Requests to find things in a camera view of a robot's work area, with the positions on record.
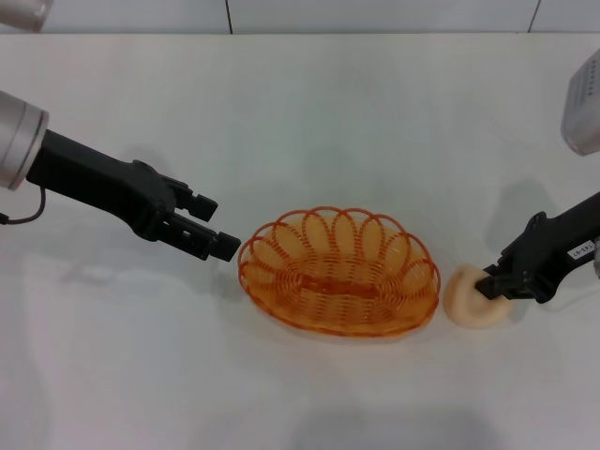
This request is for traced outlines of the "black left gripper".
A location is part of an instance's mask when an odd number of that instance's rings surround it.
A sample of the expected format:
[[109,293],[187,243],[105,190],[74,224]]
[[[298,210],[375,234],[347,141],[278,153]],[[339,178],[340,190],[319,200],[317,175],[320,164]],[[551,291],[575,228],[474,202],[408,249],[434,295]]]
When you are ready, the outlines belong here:
[[176,206],[210,220],[217,202],[194,194],[185,183],[166,183],[145,163],[109,157],[50,130],[26,179],[120,218],[143,239],[159,240],[202,261],[213,257],[229,262],[241,246],[234,236],[175,214]]

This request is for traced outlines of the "orange woven plastic basket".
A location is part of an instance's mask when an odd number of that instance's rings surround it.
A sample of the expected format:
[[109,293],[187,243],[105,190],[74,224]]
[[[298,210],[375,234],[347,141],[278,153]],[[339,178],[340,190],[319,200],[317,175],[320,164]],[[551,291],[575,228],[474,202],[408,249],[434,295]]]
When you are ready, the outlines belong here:
[[415,332],[441,295],[440,271],[422,241],[394,218],[360,208],[290,211],[246,241],[237,265],[262,312],[334,337]]

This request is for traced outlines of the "pale round bread bun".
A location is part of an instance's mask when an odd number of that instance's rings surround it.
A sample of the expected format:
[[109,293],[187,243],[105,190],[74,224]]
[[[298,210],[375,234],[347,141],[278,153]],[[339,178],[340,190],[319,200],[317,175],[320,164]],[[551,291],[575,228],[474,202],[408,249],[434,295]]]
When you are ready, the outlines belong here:
[[449,278],[442,305],[449,320],[469,329],[484,329],[507,319],[511,301],[504,296],[489,300],[475,289],[488,274],[470,264],[462,264]]

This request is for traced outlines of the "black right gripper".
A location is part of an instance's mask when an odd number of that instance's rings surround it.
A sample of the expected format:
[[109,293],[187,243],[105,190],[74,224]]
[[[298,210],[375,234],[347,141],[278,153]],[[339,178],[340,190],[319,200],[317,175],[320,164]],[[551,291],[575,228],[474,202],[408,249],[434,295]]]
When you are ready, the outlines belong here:
[[[592,240],[594,254],[578,260],[568,251]],[[600,192],[556,217],[544,212],[533,216],[525,231],[505,250],[497,264],[484,269],[475,289],[488,300],[533,299],[550,301],[562,281],[595,259],[600,247]]]

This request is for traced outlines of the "white printed label sticker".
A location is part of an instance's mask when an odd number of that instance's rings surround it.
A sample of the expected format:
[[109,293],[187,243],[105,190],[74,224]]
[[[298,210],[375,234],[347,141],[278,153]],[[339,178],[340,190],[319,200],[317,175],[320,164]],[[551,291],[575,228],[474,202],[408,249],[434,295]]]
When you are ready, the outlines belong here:
[[589,254],[594,254],[595,252],[595,243],[592,240],[588,240],[577,247],[572,248],[568,251],[568,255],[574,259],[578,260],[580,258],[585,257]]

